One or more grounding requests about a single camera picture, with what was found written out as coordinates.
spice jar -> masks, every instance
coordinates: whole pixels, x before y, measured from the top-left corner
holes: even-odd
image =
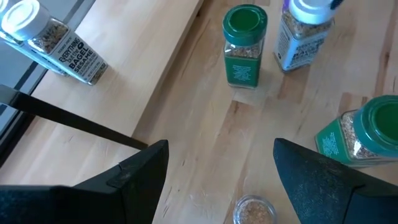
[[[4,15],[2,28],[66,71],[94,85],[108,64],[71,28],[52,17],[37,0],[22,0]]]
[[[16,3],[15,1],[11,1],[11,0],[0,0],[0,21],[2,21],[5,13],[15,3]],[[60,74],[60,75],[68,76],[68,74],[66,72],[64,72],[61,68],[58,68],[56,65],[49,62],[43,56],[41,56],[38,53],[31,50],[30,47],[28,45],[26,45],[23,41],[13,38],[13,36],[4,32],[2,29],[0,29],[0,38],[2,38],[8,46],[12,47],[13,49],[16,49],[17,51],[19,51],[20,53],[29,57],[33,61],[35,61],[38,64],[40,64],[41,66],[45,67],[46,69],[52,70],[53,72]]]
[[[290,0],[282,13],[274,54],[283,72],[310,65],[343,0]]]
[[[274,206],[266,199],[245,195],[236,203],[233,213],[234,224],[276,224]]]
[[[347,111],[315,136],[319,153],[351,167],[398,161],[398,96]]]
[[[225,15],[224,60],[227,81],[231,86],[257,87],[266,29],[267,14],[258,6],[235,6]]]

wooden countertop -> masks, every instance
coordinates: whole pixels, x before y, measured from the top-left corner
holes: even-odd
[[[284,75],[272,49],[281,0],[268,13],[259,88],[226,82],[221,20],[242,1],[205,1],[165,81],[156,114],[134,136],[168,139],[168,176],[154,223],[232,223],[244,194],[267,198],[278,223],[299,223],[275,168],[275,138],[316,149],[314,135],[374,96],[398,95],[397,1],[345,0],[311,67]],[[398,164],[363,169],[398,184]]]
[[[49,72],[32,95],[131,136],[201,3],[97,0],[76,32],[109,63],[107,72],[95,86]],[[0,183],[76,184],[135,152],[36,118],[0,169]]]

white cap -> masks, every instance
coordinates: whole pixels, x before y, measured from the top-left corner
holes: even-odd
[[[0,20],[14,4],[15,1],[13,0],[0,0]]]
[[[289,11],[296,20],[306,24],[322,24],[336,13],[331,9],[334,0],[290,0]]]
[[[17,40],[29,40],[47,25],[51,15],[37,0],[22,0],[7,11],[1,27]]]

green lid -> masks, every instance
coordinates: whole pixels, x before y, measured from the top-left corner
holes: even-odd
[[[380,156],[398,157],[398,96],[372,99],[354,117],[359,141]]]
[[[255,5],[243,4],[229,10],[223,20],[225,39],[234,45],[250,46],[266,34],[266,12]]]

black plastic part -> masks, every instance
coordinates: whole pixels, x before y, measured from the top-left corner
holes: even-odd
[[[398,223],[398,187],[286,139],[274,160],[302,224]]]
[[[64,124],[136,149],[142,150],[148,147],[146,143],[125,136],[117,131],[113,131],[105,126],[36,99],[28,94],[9,88],[8,86],[0,85],[0,92],[7,96],[13,96],[12,100],[9,101],[6,101],[7,98],[4,97],[5,99],[0,101],[0,103],[4,103],[5,105],[25,113],[49,119],[56,123]]]
[[[169,160],[166,140],[74,187],[0,186],[0,223],[152,223]]]

